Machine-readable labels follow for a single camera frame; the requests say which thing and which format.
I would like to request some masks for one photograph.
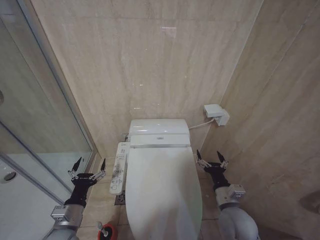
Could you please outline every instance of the white cable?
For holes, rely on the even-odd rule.
[[[210,121],[207,121],[207,122],[205,122],[205,123],[201,123],[201,124],[199,124],[199,125],[191,126],[191,127],[189,127],[189,129],[194,129],[194,128],[200,127],[200,126],[202,126],[202,125],[212,123],[214,120],[215,120],[215,118],[212,118]]]

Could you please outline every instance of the white toilet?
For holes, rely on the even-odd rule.
[[[184,119],[132,120],[125,186],[135,240],[196,240],[202,196]]]

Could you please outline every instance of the shower enclosure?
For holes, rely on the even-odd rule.
[[[28,4],[0,1],[1,240],[42,239],[97,151]]]

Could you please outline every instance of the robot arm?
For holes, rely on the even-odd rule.
[[[224,176],[228,161],[217,152],[221,162],[206,162],[197,151],[198,163],[211,175],[216,201],[221,210],[219,228],[224,240],[259,240],[258,227],[255,220],[239,208],[239,199],[246,191],[241,185],[230,184]]]
[[[106,159],[103,160],[100,172],[79,173],[81,157],[73,165],[71,171],[68,171],[74,189],[71,197],[65,201],[63,206],[55,206],[51,217],[55,220],[51,231],[44,237],[44,240],[79,240],[76,232],[80,227],[83,211],[87,205],[87,193],[91,186],[95,185],[106,175]]]
[[[255,220],[239,207],[227,207],[219,216],[219,228],[225,240],[258,240]]]

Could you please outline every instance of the toilet lid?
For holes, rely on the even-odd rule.
[[[131,148],[126,213],[135,240],[196,240],[202,197],[191,147]]]

